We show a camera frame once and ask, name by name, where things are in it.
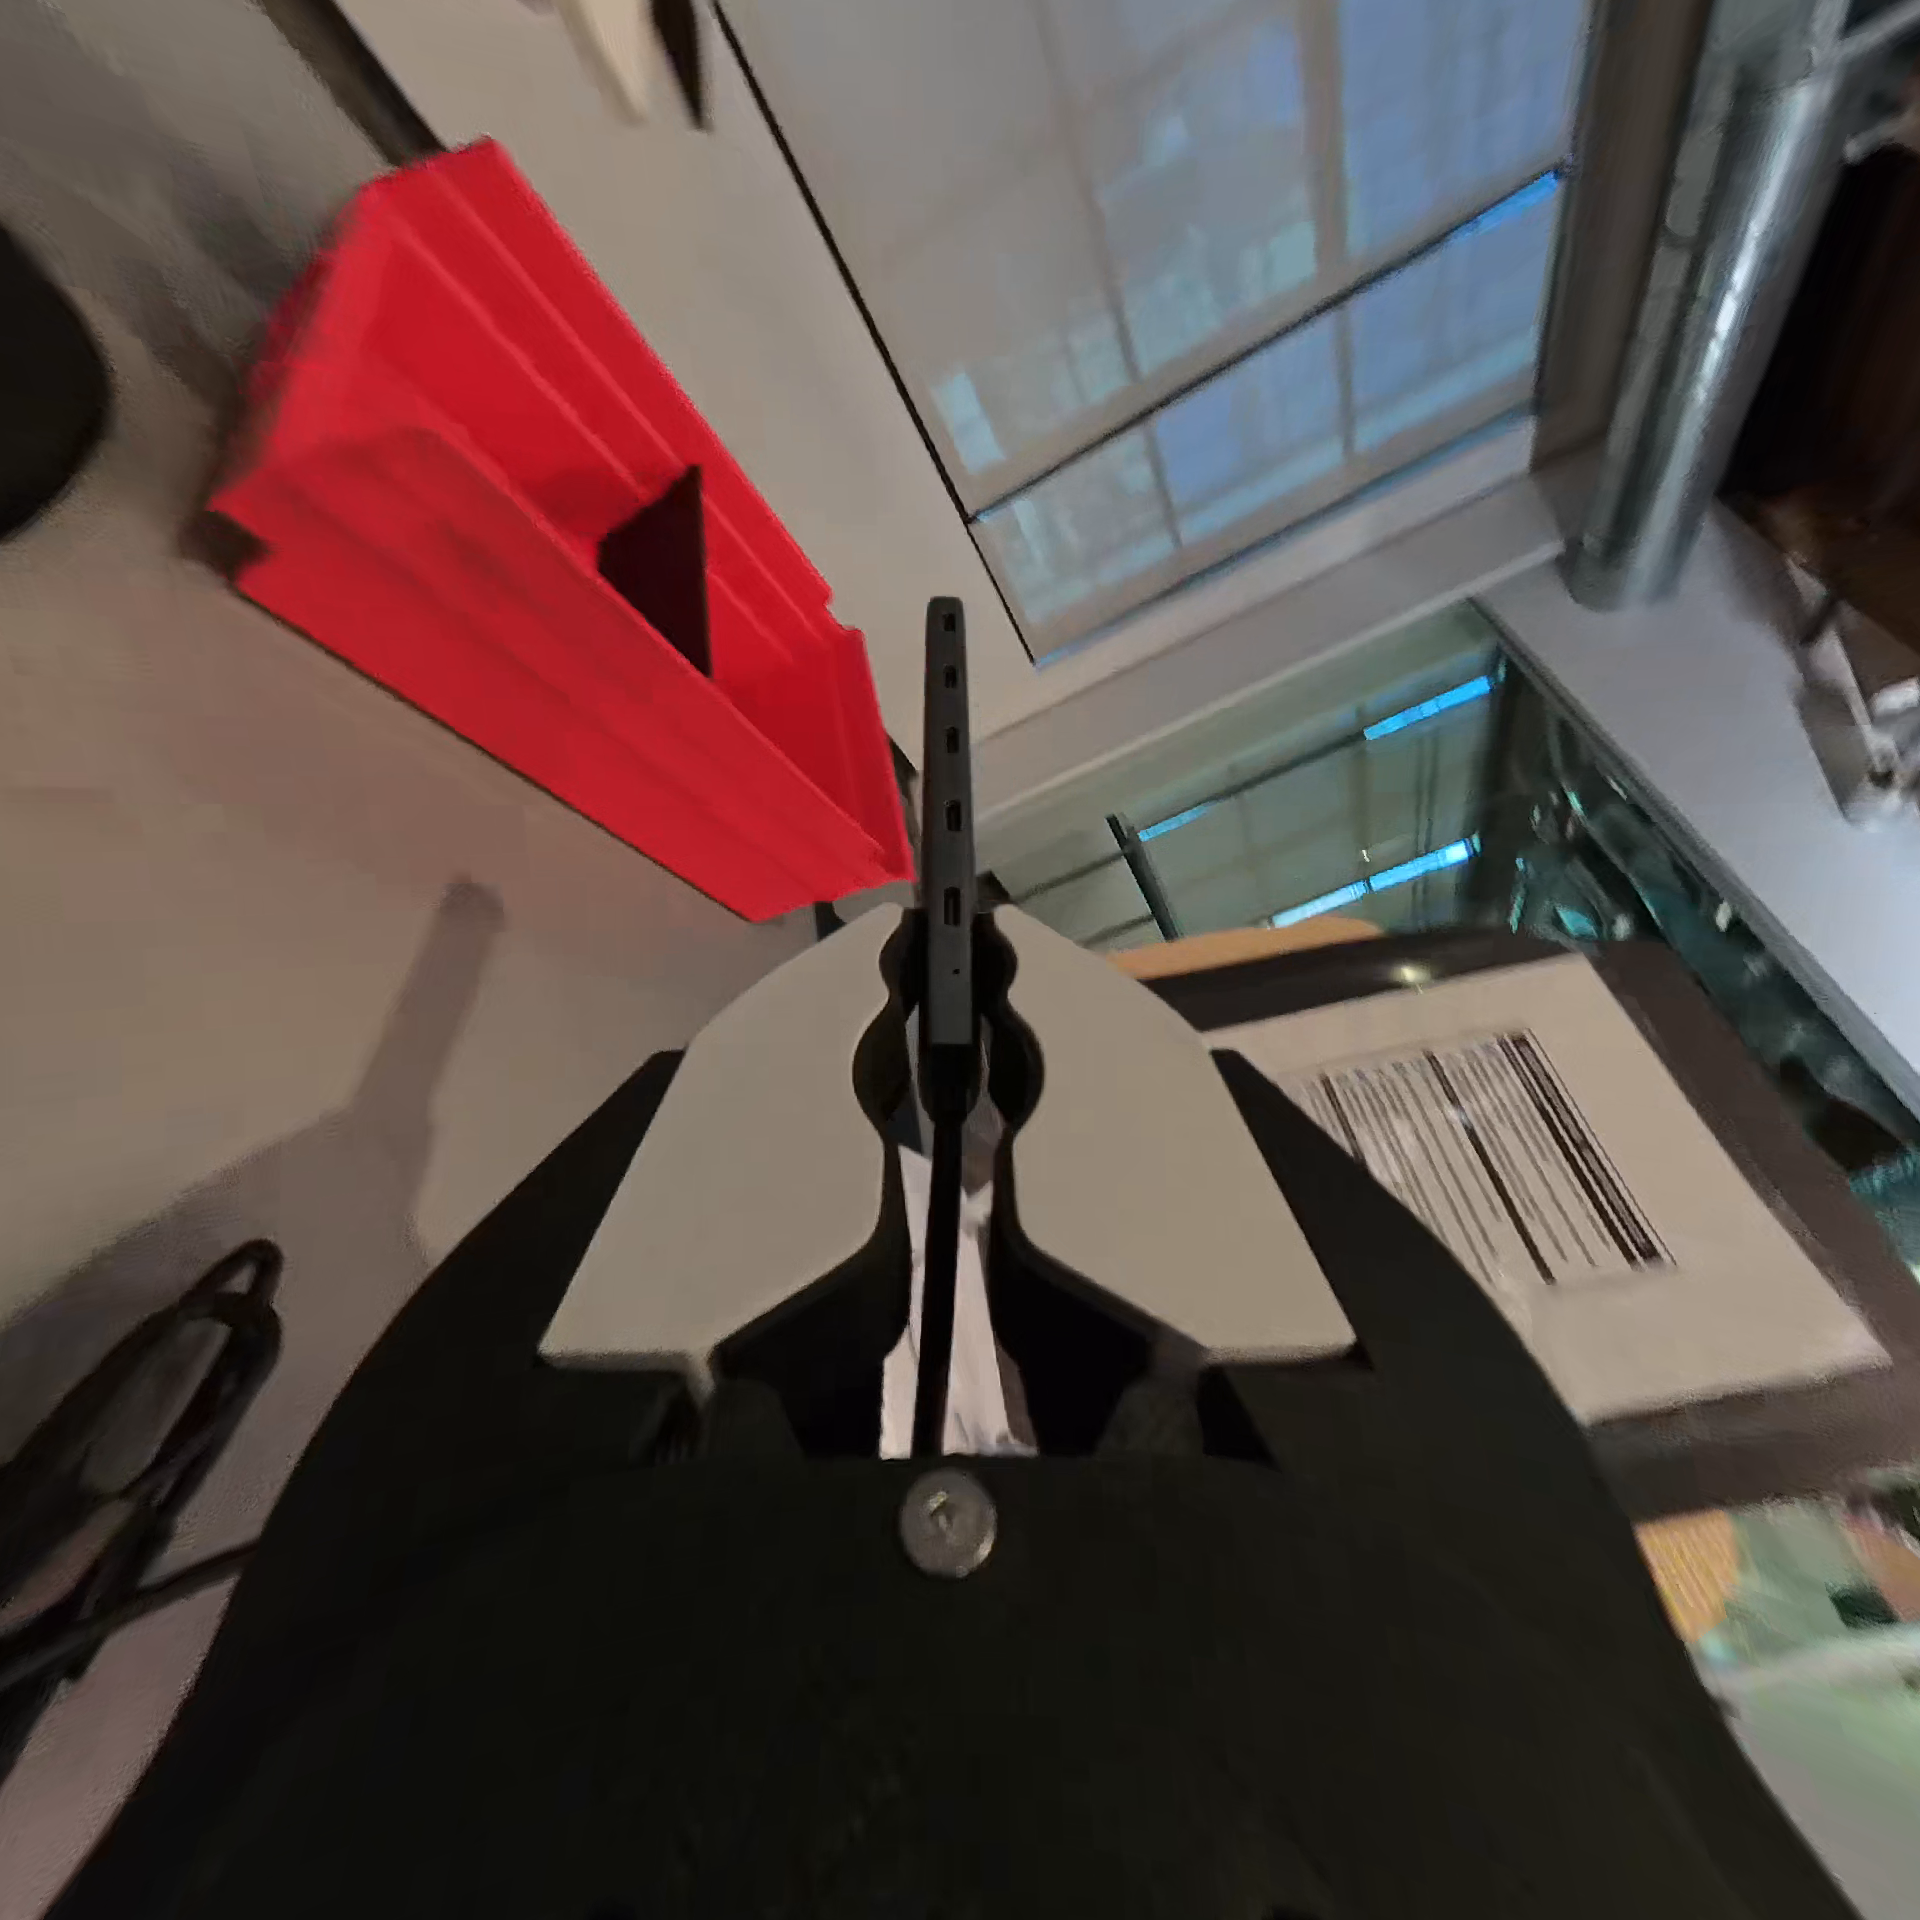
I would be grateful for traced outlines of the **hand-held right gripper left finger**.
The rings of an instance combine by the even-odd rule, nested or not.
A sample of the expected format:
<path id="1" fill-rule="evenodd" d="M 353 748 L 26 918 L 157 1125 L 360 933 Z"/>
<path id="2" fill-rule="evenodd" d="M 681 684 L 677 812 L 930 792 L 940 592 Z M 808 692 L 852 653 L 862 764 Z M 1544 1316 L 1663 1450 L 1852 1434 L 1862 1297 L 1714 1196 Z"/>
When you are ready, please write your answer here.
<path id="1" fill-rule="evenodd" d="M 911 1295 L 894 1120 L 908 912 L 784 961 L 682 1049 L 538 1340 L 560 1368 L 767 1388 L 804 1449 L 880 1449 Z"/>

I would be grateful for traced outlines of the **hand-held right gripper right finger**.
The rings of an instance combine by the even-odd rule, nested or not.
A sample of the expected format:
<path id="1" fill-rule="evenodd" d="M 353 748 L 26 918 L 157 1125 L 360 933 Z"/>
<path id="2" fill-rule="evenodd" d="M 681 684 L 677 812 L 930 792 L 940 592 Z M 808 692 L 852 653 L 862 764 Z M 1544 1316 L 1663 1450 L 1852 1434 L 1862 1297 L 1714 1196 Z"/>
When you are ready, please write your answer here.
<path id="1" fill-rule="evenodd" d="M 992 933 L 993 1181 L 1023 1246 L 1200 1359 L 1348 1352 L 1353 1322 L 1200 1032 L 1015 904 Z"/>

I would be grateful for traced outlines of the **grey usb hub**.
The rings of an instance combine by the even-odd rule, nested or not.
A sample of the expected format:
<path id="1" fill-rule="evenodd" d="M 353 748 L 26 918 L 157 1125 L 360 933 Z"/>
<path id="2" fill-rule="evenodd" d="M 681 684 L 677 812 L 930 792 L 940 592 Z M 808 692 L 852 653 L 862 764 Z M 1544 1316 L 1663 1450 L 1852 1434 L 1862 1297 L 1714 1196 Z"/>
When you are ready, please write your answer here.
<path id="1" fill-rule="evenodd" d="M 968 624 L 957 597 L 936 594 L 928 600 L 924 665 L 920 1037 L 936 1057 L 957 1061 L 975 1040 Z"/>

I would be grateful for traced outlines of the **red plastic bin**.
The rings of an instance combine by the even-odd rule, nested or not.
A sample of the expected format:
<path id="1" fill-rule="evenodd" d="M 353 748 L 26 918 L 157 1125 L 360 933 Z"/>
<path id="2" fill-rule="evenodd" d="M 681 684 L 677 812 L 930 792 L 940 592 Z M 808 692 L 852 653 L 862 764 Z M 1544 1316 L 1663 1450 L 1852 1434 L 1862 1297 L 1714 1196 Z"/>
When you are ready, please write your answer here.
<path id="1" fill-rule="evenodd" d="M 490 137 L 346 201 L 208 506 L 250 602 L 737 917 L 909 880 L 863 637 Z"/>

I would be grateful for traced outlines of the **wooden instruction board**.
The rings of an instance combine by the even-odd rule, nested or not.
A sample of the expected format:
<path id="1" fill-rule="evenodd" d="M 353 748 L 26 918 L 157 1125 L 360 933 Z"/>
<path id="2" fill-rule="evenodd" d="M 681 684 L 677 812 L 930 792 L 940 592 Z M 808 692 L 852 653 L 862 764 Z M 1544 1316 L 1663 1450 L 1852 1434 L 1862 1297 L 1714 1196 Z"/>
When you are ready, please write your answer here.
<path id="1" fill-rule="evenodd" d="M 1564 954 L 1503 927 L 1381 935 L 1364 924 L 1309 918 L 1122 951 L 1113 961 L 1189 1023 L 1216 1032 Z M 1624 941 L 1599 946 L 1593 966 L 1732 1164 L 1888 1352 L 1888 1366 L 1866 1374 L 1768 1384 L 1588 1428 L 1624 1516 L 1663 1519 L 1706 1505 L 1841 1496 L 1916 1472 L 1911 1269 L 1680 958 Z"/>

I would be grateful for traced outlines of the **large window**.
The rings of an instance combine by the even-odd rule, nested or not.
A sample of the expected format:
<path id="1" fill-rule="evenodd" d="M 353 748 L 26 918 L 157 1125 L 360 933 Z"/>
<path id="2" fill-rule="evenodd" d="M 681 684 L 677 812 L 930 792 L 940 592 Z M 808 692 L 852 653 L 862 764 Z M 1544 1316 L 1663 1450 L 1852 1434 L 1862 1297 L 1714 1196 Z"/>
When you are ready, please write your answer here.
<path id="1" fill-rule="evenodd" d="M 1532 429 L 1574 2 L 748 2 L 1025 653 Z"/>

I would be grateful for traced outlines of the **black rounded object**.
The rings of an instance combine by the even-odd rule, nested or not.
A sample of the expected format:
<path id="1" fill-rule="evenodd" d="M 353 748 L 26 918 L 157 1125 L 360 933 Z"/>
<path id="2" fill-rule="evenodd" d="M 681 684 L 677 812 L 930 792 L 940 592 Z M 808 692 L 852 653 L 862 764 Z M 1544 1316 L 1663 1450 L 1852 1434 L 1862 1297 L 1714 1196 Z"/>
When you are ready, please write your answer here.
<path id="1" fill-rule="evenodd" d="M 2 229 L 2 538 L 25 532 L 96 454 L 112 376 L 94 328 Z"/>

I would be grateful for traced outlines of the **metal ventilation duct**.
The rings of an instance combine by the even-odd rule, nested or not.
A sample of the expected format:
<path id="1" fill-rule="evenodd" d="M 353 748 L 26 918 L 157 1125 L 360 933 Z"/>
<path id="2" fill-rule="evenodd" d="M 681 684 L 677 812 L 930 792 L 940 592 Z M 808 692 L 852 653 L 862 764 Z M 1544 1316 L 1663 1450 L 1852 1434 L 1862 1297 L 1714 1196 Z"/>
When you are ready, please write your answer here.
<path id="1" fill-rule="evenodd" d="M 1877 5 L 1712 5 L 1585 516 L 1593 612 L 1663 600 L 1709 519 L 1841 168 Z"/>

